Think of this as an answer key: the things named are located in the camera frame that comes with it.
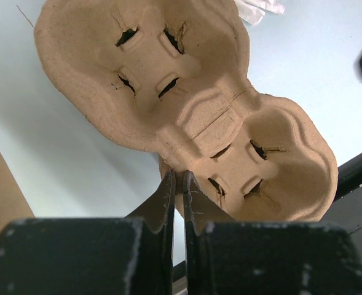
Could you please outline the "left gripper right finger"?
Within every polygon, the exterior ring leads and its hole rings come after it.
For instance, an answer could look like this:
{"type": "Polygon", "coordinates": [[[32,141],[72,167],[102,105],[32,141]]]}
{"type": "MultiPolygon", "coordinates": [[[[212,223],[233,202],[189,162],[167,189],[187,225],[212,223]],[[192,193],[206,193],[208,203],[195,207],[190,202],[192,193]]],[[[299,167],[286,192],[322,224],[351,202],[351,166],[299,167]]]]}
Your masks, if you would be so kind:
{"type": "Polygon", "coordinates": [[[240,222],[183,176],[189,294],[362,294],[362,261],[340,227],[240,222]]]}

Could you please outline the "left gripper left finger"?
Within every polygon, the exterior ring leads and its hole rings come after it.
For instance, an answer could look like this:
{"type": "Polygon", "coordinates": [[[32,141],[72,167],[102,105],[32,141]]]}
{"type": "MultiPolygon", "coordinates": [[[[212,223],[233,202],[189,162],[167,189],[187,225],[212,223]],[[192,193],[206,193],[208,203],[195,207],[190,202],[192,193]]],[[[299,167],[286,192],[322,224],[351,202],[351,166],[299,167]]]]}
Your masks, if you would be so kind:
{"type": "Polygon", "coordinates": [[[171,294],[176,178],[124,218],[23,218],[0,233],[0,294],[171,294]]]}

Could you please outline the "pulp cup carrier tray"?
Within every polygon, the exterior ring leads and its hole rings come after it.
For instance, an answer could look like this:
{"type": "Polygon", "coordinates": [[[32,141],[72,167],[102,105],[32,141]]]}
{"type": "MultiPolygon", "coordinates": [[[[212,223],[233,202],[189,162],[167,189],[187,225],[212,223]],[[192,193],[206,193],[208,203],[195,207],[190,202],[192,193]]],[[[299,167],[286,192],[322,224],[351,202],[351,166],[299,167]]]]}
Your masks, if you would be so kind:
{"type": "Polygon", "coordinates": [[[335,156],[294,101],[247,77],[233,1],[47,1],[34,27],[44,72],[107,139],[193,172],[242,221],[318,221],[335,156]]]}

